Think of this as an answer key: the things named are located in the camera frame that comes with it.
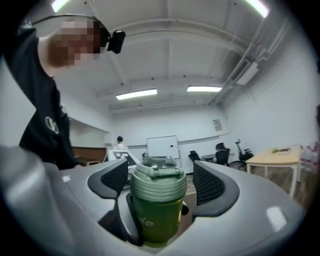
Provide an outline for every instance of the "fluorescent light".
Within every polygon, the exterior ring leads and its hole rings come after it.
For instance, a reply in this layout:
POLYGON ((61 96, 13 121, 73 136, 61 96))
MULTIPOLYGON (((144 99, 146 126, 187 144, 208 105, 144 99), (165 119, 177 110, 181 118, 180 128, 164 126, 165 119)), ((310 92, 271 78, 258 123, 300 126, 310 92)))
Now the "fluorescent light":
POLYGON ((259 0, 245 0, 248 2, 262 17, 267 17, 269 9, 259 0))
POLYGON ((51 4, 52 9, 55 13, 57 13, 62 8, 62 6, 64 6, 68 1, 69 0, 55 0, 53 4, 51 4))
POLYGON ((189 86, 187 92, 220 92, 222 87, 213 86, 189 86))
POLYGON ((155 95, 157 93, 158 93, 157 89, 141 90, 136 92, 120 94, 120 95, 117 95, 116 98, 120 101, 120 100, 135 98, 135 97, 155 95))

